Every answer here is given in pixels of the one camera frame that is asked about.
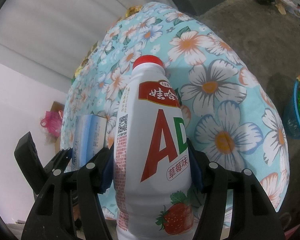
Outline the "white AD milk bottle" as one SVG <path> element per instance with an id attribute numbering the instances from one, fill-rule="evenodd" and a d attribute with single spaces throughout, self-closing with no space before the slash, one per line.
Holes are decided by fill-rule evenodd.
<path id="1" fill-rule="evenodd" d="M 178 97 L 156 56 L 133 64 L 114 141 L 119 239 L 191 239 L 191 171 Z"/>

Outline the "blue trash basket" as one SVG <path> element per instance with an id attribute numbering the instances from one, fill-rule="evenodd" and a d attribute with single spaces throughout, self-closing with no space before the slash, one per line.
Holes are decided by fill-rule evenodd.
<path id="1" fill-rule="evenodd" d="M 293 139 L 300 140 L 300 116 L 297 104 L 298 86 L 298 81 L 295 81 L 292 96 L 283 111 L 282 122 L 286 134 Z"/>

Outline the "pink plastic bag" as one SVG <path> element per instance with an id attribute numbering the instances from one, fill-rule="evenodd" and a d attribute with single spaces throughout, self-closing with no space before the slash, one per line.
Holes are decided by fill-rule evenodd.
<path id="1" fill-rule="evenodd" d="M 44 118 L 40 121 L 40 125 L 47 129 L 48 133 L 54 137 L 59 137 L 62 127 L 61 112 L 46 111 Z"/>

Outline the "blue white tissue box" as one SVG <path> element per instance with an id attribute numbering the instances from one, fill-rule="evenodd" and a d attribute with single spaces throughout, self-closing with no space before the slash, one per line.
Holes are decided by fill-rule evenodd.
<path id="1" fill-rule="evenodd" d="M 104 147 L 106 124 L 106 118 L 94 114 L 80 115 L 76 118 L 72 171 L 79 170 Z"/>

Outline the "floral tablecloth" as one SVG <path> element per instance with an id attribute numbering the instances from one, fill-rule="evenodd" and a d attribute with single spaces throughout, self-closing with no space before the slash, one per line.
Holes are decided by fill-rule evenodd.
<path id="1" fill-rule="evenodd" d="M 181 102 L 193 145 L 224 168 L 251 169 L 275 210 L 289 184 L 286 133 L 277 109 L 239 56 L 209 27 L 158 2 L 112 25 L 67 94 L 61 147 L 74 143 L 76 118 L 96 114 L 114 142 L 119 100 L 133 63 L 155 55 Z"/>

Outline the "grey curtain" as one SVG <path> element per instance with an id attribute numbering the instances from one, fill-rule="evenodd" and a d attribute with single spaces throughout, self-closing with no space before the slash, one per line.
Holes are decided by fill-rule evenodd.
<path id="1" fill-rule="evenodd" d="M 36 76 L 59 74 L 71 78 L 89 48 L 134 5 L 171 0 L 6 0 L 0 9 L 0 61 Z"/>

